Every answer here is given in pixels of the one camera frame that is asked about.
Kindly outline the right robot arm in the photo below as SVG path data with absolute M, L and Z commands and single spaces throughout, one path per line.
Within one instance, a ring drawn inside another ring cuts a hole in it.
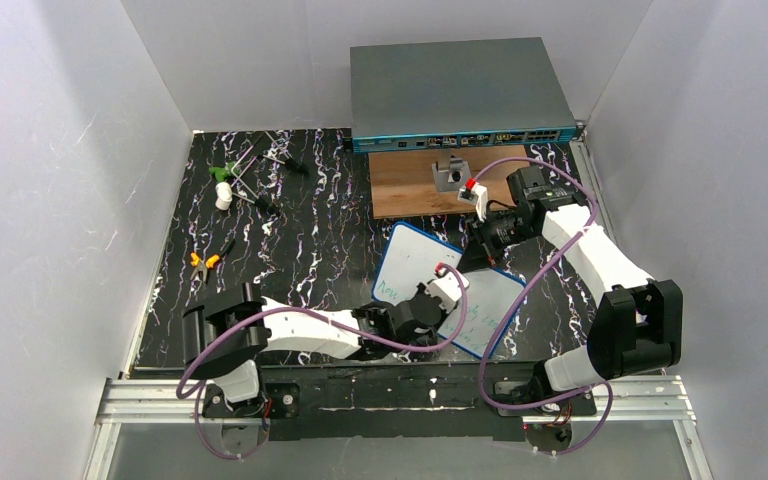
M 486 188 L 474 178 L 458 192 L 473 205 L 462 273 L 489 268 L 507 248 L 542 237 L 563 253 L 597 301 L 584 346 L 538 362 L 531 380 L 497 401 L 525 404 L 600 381 L 657 370 L 681 358 L 683 294 L 672 280 L 655 280 L 636 266 L 592 218 L 581 191 L 550 184 L 529 165 L 509 174 L 511 204 L 490 210 Z

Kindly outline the blue framed whiteboard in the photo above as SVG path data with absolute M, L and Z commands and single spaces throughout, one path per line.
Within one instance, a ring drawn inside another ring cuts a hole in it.
M 456 266 L 462 251 L 405 222 L 391 231 L 376 278 L 372 298 L 390 304 L 410 299 L 417 285 L 432 278 L 438 263 Z M 453 344 L 479 358 L 498 325 L 509 325 L 508 311 L 525 289 L 526 283 L 499 269 L 466 273 L 467 314 L 465 324 Z

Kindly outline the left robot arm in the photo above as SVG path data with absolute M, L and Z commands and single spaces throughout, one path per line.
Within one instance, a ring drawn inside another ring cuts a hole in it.
M 282 304 L 245 283 L 185 308 L 181 381 L 212 381 L 228 402 L 240 403 L 261 392 L 255 358 L 262 352 L 306 351 L 356 361 L 434 352 L 441 347 L 439 327 L 465 292 L 448 274 L 419 284 L 411 298 L 397 304 L 322 311 Z

